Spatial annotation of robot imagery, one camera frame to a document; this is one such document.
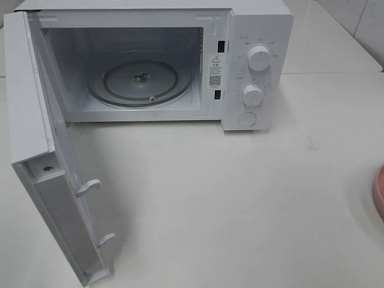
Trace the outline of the round white door button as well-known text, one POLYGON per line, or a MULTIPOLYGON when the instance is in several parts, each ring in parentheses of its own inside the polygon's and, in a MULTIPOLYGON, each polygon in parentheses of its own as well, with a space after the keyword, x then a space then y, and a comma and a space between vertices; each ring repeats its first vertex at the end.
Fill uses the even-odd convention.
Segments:
POLYGON ((257 117, 252 112, 244 112, 238 118, 238 123, 244 127, 252 127, 256 124, 257 117))

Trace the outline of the white microwave knob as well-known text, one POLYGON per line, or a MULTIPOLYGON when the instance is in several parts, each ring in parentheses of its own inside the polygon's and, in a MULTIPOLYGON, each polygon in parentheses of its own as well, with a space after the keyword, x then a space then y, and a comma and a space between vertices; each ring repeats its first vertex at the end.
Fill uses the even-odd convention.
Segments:
POLYGON ((257 44, 247 52, 248 66, 253 71, 263 71, 270 66, 271 51, 265 44, 257 44))
POLYGON ((247 85, 242 91, 242 100, 245 106, 258 106, 264 98, 263 91, 257 85, 247 85))

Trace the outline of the white microwave door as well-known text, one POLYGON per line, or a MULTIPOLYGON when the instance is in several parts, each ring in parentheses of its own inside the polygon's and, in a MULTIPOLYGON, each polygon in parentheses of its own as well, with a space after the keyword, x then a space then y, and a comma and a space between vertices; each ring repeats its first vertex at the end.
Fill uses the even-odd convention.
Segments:
POLYGON ((58 81, 35 13, 4 17, 11 165, 81 285, 109 274, 86 195, 101 188, 84 181, 59 108, 58 81))

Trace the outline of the pink plate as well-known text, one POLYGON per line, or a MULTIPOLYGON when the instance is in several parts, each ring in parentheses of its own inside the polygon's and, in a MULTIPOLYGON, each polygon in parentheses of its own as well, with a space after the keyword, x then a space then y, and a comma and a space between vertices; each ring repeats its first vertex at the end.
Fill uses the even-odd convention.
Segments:
POLYGON ((373 182, 373 203, 379 217, 384 220, 384 203, 383 203, 383 165, 378 169, 373 182))

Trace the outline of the glass microwave turntable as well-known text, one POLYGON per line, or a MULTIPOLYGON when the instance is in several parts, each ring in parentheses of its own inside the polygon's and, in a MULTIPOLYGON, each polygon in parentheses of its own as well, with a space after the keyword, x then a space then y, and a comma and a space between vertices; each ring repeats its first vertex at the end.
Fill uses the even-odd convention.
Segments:
POLYGON ((86 67, 86 87, 104 103, 148 107, 186 92, 199 70, 194 57, 158 50, 134 50, 100 57, 86 67))

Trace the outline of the white warning label sticker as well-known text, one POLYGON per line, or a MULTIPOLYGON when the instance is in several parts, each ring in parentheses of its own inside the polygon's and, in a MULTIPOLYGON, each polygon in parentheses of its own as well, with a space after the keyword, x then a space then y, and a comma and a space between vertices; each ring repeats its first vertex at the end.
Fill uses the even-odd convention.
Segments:
POLYGON ((221 88, 224 73, 223 55, 210 53, 207 60, 208 88, 221 88))

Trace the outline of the white microwave oven body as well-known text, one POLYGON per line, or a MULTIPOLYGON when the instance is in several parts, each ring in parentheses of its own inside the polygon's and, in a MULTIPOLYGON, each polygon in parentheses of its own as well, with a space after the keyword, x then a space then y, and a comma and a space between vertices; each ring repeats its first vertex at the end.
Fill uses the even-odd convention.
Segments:
POLYGON ((269 127, 293 26, 283 1, 24 1, 26 40, 66 122, 269 127))

